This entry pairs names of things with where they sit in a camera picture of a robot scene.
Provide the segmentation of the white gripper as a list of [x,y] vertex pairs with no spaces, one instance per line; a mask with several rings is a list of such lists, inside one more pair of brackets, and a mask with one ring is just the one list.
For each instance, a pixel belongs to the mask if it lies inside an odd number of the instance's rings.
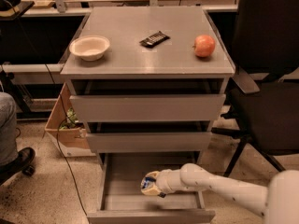
[[182,183],[180,178],[180,170],[162,170],[152,171],[146,174],[146,177],[156,178],[156,185],[159,189],[148,188],[142,189],[141,192],[148,196],[160,196],[162,193],[171,194],[181,190]]

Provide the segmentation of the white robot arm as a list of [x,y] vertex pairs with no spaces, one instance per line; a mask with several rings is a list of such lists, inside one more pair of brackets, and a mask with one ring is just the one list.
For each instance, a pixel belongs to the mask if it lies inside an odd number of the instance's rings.
[[299,172],[276,174],[267,187],[213,175],[193,163],[177,170],[147,173],[141,181],[144,195],[164,197],[177,191],[214,191],[263,218],[263,224],[299,224]]

